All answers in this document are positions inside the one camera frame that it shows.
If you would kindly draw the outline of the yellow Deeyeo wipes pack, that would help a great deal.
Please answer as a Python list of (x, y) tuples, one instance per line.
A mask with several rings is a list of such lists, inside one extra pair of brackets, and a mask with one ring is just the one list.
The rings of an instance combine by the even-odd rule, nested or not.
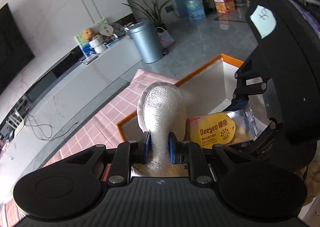
[(247, 105), (236, 111), (189, 118), (185, 139), (202, 148), (212, 148), (215, 144), (233, 145), (255, 140), (258, 134), (252, 110)]

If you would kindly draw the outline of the white round washcloth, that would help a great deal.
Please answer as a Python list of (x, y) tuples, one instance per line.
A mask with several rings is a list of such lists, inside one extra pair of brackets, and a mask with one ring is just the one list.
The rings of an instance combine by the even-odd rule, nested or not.
[(151, 134), (151, 150), (145, 165), (132, 167), (139, 177), (185, 177), (185, 165), (174, 165), (170, 161), (169, 133), (183, 141), (187, 113), (185, 101), (179, 89), (171, 83), (156, 82), (149, 85), (140, 96), (137, 106), (140, 129)]

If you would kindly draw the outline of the pink checkered tablecloth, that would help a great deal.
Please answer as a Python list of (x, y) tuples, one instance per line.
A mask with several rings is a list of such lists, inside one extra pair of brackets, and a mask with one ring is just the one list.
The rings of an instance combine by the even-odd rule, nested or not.
[(51, 165), (70, 157), (96, 144), (104, 144), (107, 148), (117, 147), (123, 139), (117, 124), (137, 108), (141, 93), (154, 82), (176, 83), (172, 77), (139, 69), (132, 81), (122, 86), (104, 104), (97, 107), (80, 126), (74, 125), (74, 133), (64, 133), (63, 142), (27, 168), (27, 173)]

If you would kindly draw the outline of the orange cardboard box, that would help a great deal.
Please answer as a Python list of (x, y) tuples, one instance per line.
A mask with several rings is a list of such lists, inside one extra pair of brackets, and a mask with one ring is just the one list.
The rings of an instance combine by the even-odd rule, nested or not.
[[(175, 86), (179, 88), (185, 100), (187, 118), (217, 113), (227, 108), (236, 88), (234, 74), (242, 64), (243, 61), (220, 54), (176, 82)], [(270, 123), (263, 96), (250, 96), (249, 105), (258, 131), (262, 132)], [(136, 109), (117, 123), (123, 141), (139, 141), (143, 135), (138, 125)]]

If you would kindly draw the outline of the woven pink basket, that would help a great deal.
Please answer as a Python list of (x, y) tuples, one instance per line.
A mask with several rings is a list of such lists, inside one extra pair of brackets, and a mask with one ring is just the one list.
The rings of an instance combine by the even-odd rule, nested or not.
[(163, 29), (162, 27), (156, 27), (156, 31), (163, 48), (169, 48), (175, 43), (175, 40), (166, 29)]

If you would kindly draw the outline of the white marble tv console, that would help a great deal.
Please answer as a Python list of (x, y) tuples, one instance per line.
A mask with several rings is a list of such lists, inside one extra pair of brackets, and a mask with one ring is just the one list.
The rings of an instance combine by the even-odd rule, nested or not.
[(112, 96), (126, 84), (121, 75), (141, 60), (134, 41), (125, 36), (88, 65), (66, 75), (31, 110), (25, 126), (1, 155), (1, 169), (26, 167), (50, 142), (73, 130), (73, 118), (99, 94)]

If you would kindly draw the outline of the blue water jug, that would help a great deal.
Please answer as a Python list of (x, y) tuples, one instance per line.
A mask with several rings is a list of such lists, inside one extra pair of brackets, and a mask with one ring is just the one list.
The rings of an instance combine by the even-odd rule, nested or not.
[(184, 0), (184, 4), (188, 14), (188, 19), (191, 22), (206, 19), (202, 0)]

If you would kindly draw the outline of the grey metal trash can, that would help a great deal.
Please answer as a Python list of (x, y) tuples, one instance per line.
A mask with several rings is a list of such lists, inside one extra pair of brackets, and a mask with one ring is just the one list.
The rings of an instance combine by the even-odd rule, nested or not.
[(163, 46), (151, 20), (129, 27), (129, 37), (135, 42), (144, 63), (154, 63), (163, 57)]

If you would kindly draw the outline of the teddy bear on yarn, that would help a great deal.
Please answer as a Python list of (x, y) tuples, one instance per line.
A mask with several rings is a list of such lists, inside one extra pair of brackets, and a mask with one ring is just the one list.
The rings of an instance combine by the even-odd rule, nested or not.
[(89, 43), (89, 46), (95, 51), (96, 54), (103, 53), (107, 49), (103, 36), (95, 33), (92, 28), (85, 29), (82, 32), (82, 38)]

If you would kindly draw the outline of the white wifi router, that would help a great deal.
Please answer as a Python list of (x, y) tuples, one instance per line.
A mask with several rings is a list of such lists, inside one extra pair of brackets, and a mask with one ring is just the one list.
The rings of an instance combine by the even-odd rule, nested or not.
[(22, 118), (17, 109), (15, 109), (12, 114), (9, 114), (8, 118), (5, 120), (5, 123), (13, 129), (15, 135), (18, 135), (25, 126), (25, 120)]

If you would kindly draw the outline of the green floor plant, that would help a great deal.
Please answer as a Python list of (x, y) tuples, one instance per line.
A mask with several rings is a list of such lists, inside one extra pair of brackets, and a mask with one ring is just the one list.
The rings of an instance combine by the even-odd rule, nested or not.
[(132, 0), (127, 0), (127, 3), (123, 3), (124, 6), (129, 7), (133, 11), (133, 16), (136, 22), (149, 20), (155, 27), (161, 27), (166, 29), (166, 25), (163, 20), (162, 12), (165, 7), (169, 6), (172, 0), (166, 0), (160, 3), (160, 0), (142, 0), (143, 4), (139, 4)]

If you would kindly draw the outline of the black wall television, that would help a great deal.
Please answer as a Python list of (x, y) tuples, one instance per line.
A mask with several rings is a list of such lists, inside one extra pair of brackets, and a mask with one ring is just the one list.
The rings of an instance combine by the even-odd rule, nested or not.
[(0, 29), (0, 91), (3, 92), (35, 56), (20, 33), (8, 4), (1, 8)]

